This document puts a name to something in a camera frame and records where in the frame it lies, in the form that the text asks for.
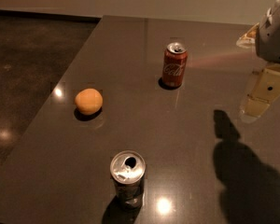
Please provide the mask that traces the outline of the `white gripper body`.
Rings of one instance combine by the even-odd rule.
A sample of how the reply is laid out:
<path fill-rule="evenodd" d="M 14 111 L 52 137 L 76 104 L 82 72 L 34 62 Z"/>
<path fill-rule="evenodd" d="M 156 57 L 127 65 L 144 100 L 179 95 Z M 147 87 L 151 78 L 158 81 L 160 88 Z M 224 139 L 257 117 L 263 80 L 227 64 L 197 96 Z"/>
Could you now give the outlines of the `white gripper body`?
<path fill-rule="evenodd" d="M 265 61 L 280 63 L 280 0 L 275 0 L 259 23 L 256 52 Z"/>

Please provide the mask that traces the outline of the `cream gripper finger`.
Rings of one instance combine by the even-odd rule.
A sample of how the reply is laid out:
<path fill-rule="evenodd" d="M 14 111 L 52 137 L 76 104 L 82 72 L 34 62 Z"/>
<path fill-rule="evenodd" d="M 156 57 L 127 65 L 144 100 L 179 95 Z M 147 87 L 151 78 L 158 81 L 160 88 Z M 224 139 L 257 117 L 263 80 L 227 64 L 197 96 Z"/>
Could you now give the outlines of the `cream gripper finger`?
<path fill-rule="evenodd" d="M 245 123 L 259 119 L 280 97 L 280 64 L 269 63 L 254 70 L 246 83 L 245 95 L 240 104 L 240 118 Z"/>
<path fill-rule="evenodd" d="M 256 23 L 236 41 L 236 45 L 243 49 L 249 49 L 253 47 L 255 45 L 258 30 L 259 24 Z"/>

